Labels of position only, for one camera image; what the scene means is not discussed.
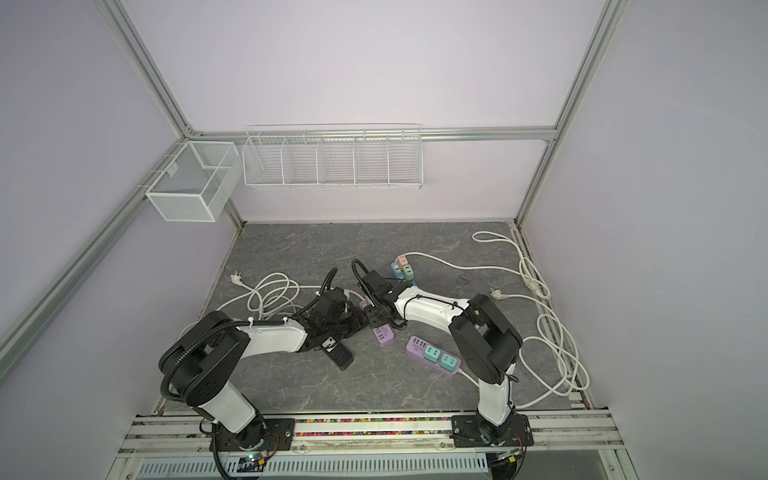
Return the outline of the black power strip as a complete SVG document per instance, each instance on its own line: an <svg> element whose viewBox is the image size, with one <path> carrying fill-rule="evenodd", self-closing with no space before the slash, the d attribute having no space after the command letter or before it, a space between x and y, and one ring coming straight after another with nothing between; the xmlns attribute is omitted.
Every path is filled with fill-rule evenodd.
<svg viewBox="0 0 768 480"><path fill-rule="evenodd" d="M334 337L326 338L322 343L322 349L341 371L346 370L354 361L352 352Z"/></svg>

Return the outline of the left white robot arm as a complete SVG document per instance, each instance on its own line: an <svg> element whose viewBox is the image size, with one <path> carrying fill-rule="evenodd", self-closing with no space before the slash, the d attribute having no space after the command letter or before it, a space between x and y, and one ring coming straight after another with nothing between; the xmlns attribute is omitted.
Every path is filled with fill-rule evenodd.
<svg viewBox="0 0 768 480"><path fill-rule="evenodd" d="M305 305L296 301L306 286L284 273L271 273L255 286L235 273L230 280L244 290L240 298L248 317L232 318L219 306L191 324L161 356L161 396L211 421L212 448L280 447L280 433L268 427L263 414L230 379L242 359L322 350L340 369L351 364L342 342L368 321L358 305L361 295L334 286L337 272L332 268L312 287L313 296Z"/></svg>

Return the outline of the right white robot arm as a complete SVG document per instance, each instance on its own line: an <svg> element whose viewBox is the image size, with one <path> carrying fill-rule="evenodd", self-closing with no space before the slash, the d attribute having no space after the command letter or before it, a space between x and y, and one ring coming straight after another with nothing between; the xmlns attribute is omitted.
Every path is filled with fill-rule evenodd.
<svg viewBox="0 0 768 480"><path fill-rule="evenodd" d="M473 415L451 418L458 447L529 447L534 444L528 418L512 399L515 366L523 339L487 295L449 298L404 281L392 283L371 270L356 276L375 317L397 326L422 323L451 335L461 365L478 381Z"/></svg>

